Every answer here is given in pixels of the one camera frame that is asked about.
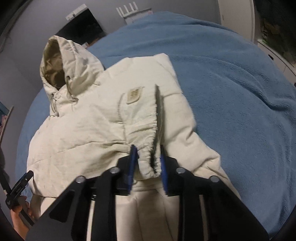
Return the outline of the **person's left hand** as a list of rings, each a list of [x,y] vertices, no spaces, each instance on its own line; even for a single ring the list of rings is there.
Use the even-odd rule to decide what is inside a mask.
[[[25,202],[26,207],[28,208],[28,214],[31,218],[33,217],[32,210],[30,208],[29,202],[26,201],[26,196],[21,196],[20,199]],[[20,212],[22,211],[22,206],[15,206],[13,209],[11,209],[11,219],[13,222],[14,230],[21,236],[21,238],[25,239],[27,236],[27,233],[29,231],[29,228],[23,223],[23,221],[20,218]]]

